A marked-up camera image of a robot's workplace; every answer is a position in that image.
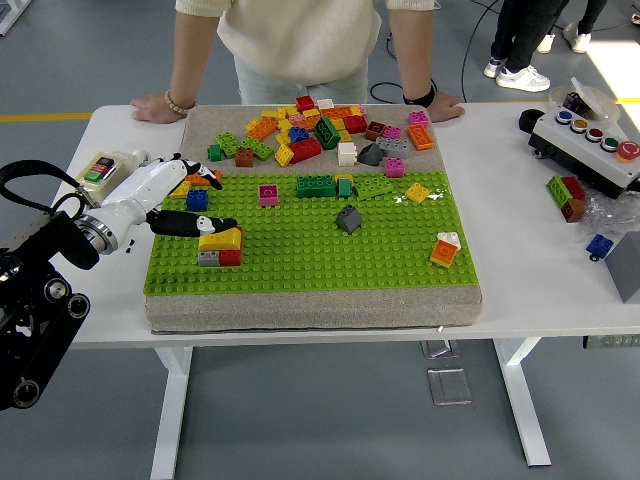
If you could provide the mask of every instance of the bracelet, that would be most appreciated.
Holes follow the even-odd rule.
[[[431,85],[431,90],[424,97],[416,98],[415,100],[409,100],[407,97],[402,95],[402,99],[404,100],[405,105],[420,105],[424,108],[429,108],[429,106],[433,103],[433,100],[436,98],[436,91]]]
[[[189,108],[182,108],[177,106],[175,103],[173,103],[173,100],[171,100],[171,97],[169,96],[169,90],[164,92],[164,101],[167,102],[167,105],[169,105],[169,108],[171,110],[173,110],[176,113],[179,113],[180,115],[188,114],[189,110],[195,108],[196,105],[198,105],[197,103],[194,102],[193,105],[191,105]]]

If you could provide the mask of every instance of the white sweater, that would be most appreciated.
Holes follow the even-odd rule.
[[[380,30],[373,0],[176,0],[189,15],[222,17],[218,36],[263,75],[316,85],[348,77]],[[391,10],[432,10],[434,0],[385,0]]]

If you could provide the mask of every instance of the table leg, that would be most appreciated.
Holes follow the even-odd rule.
[[[189,370],[193,348],[156,348],[163,365],[169,370],[164,393],[162,415],[153,456],[151,480],[171,480],[175,474],[182,414],[187,398]]]
[[[524,455],[530,467],[551,465],[529,387],[527,387],[527,380],[520,365],[522,359],[533,350],[538,341],[540,337],[493,340]]]
[[[0,37],[5,36],[11,28],[11,25],[15,23],[30,3],[31,0],[7,0],[7,4],[11,10],[9,10],[9,13],[2,19],[2,22],[0,22]]]

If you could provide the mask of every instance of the sneaker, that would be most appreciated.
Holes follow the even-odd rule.
[[[515,73],[503,67],[500,75],[496,77],[496,83],[501,87],[515,88],[525,92],[542,92],[551,86],[549,79],[540,75],[531,65]]]
[[[545,35],[540,45],[538,45],[538,53],[549,53],[551,51],[551,45],[553,45],[553,39],[555,35]]]
[[[491,57],[491,60],[489,60],[487,66],[484,67],[484,74],[489,78],[496,78],[498,76],[498,72],[502,67],[504,67],[506,61],[506,58],[503,60],[499,60],[497,58]]]
[[[562,36],[571,45],[571,50],[576,53],[584,53],[589,48],[589,42],[591,41],[590,33],[583,33],[578,35],[578,22],[573,22],[567,25],[562,31]]]

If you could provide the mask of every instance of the gray jeans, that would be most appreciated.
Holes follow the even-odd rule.
[[[243,105],[291,105],[301,95],[311,95],[316,101],[331,99],[336,105],[369,103],[369,68],[366,60],[347,78],[319,85],[283,82],[257,73],[237,57],[234,60]]]

